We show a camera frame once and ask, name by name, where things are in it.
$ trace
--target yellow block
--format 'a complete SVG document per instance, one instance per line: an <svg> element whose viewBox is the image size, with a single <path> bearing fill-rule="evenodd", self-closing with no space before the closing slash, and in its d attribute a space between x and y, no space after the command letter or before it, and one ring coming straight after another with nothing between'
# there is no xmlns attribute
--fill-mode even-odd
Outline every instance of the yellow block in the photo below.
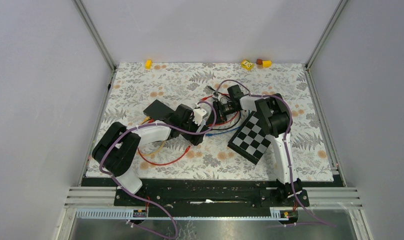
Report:
<svg viewBox="0 0 404 240"><path fill-rule="evenodd" d="M271 61L270 61L270 60L268 60L268 61L262 61L262 67L263 67L263 68L271 67Z"/></svg>
<svg viewBox="0 0 404 240"><path fill-rule="evenodd" d="M146 61L146 64L144 65L144 67L145 67L146 69L151 69L151 66L152 66L152 60L147 60L147 61Z"/></svg>
<svg viewBox="0 0 404 240"><path fill-rule="evenodd" d="M254 64L248 60L243 60L240 64L241 64L242 68L244 68L248 71L254 67Z"/></svg>

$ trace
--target black wire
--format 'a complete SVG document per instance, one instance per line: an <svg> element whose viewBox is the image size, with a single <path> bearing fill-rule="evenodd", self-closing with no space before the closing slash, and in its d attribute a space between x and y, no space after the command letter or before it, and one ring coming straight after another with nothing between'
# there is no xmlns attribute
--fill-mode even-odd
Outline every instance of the black wire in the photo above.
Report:
<svg viewBox="0 0 404 240"><path fill-rule="evenodd" d="M211 130L212 131L214 131L214 130L215 131L224 131L224 130L232 129L241 121L241 118L242 118L242 111L239 111L239 118L237 119L237 121L235 123L233 123L233 125L231 125L231 126L229 126L227 128L213 128Z"/></svg>
<svg viewBox="0 0 404 240"><path fill-rule="evenodd" d="M206 88L213 91L214 93L216 92L216 90L213 87L211 87L210 85L207 85ZM221 94L222 96L226 97L228 100L230 100L230 96L226 95L225 93L222 93L222 92L218 92L218 93Z"/></svg>
<svg viewBox="0 0 404 240"><path fill-rule="evenodd" d="M219 103L220 103L220 104L224 104L223 102L221 102L221 99L223 99L223 98L228 99L227 97L228 97L227 95L222 95L222 96L219 98Z"/></svg>

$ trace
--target table surface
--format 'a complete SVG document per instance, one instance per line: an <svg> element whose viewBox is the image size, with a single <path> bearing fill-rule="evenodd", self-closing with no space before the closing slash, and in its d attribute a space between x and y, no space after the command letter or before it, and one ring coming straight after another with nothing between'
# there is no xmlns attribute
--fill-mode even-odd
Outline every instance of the table surface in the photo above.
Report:
<svg viewBox="0 0 404 240"><path fill-rule="evenodd" d="M145 118L143 110L156 99L173 110L179 104L194 106L199 99L212 94L206 89L207 85L215 88L226 79L242 82L253 94L280 93L292 108L291 150L299 178L302 181L333 181L302 64L255 66L248 71L240 63L154 63L152 69L145 69L144 63L121 63L96 142L113 122L129 127L140 124ZM227 87L233 84L226 82L221 91L227 92ZM166 166L149 164L136 154L131 167L140 178L276 180L273 148L270 146L254 165L227 147L233 134L234 131L205 136L204 141L192 146L182 159ZM151 153L160 144L150 143L140 150ZM158 154L147 158L152 162L167 163L181 156L188 145L189 142L179 136L168 140ZM98 162L90 158L86 177L108 176L101 173Z"/></svg>

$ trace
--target white wall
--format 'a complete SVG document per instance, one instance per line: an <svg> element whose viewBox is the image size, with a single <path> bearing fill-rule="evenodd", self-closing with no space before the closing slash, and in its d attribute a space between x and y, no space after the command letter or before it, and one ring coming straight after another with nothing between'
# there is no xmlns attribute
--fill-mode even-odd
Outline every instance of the white wall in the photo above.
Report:
<svg viewBox="0 0 404 240"><path fill-rule="evenodd" d="M72 1L0 1L0 240L47 240L110 71Z"/></svg>
<svg viewBox="0 0 404 240"><path fill-rule="evenodd" d="M84 0L114 61L305 63L339 0Z"/></svg>
<svg viewBox="0 0 404 240"><path fill-rule="evenodd" d="M404 0L349 1L312 75L374 239L404 239Z"/></svg>

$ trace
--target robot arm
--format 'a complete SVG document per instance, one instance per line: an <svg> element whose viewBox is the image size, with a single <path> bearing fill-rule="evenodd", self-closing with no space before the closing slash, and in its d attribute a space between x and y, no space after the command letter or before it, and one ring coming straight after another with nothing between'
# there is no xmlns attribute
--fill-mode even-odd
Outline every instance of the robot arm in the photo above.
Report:
<svg viewBox="0 0 404 240"><path fill-rule="evenodd" d="M274 152L275 161L278 167L278 181L281 183L279 188L282 191L283 198L293 196L291 191L291 174L289 168L288 156L285 149L284 135L290 124L290 114L288 108L283 102L274 97L256 97L244 95L239 85L229 87L228 94L232 102L233 109L236 111L249 110L255 111L260 121L262 131L265 134L272 135L271 144ZM278 98L282 98L279 93L274 94ZM287 134L286 144L290 146L290 133ZM289 148L290 164L294 166L292 152ZM294 180L296 193L302 190L301 181L298 173L292 167L292 177Z"/></svg>
<svg viewBox="0 0 404 240"><path fill-rule="evenodd" d="M208 129L203 120L207 112L202 108L192 109L181 104L174 111L156 100L143 112L156 120L155 123L168 124L189 132L197 133ZM114 122L93 149L92 157L101 163L108 149L126 130L125 125ZM204 134L185 134L167 126L137 127L115 145L105 159L103 167L109 170L123 187L134 194L142 187L142 181L131 167L137 148L149 143L176 138L180 134L195 146L200 144L204 137Z"/></svg>

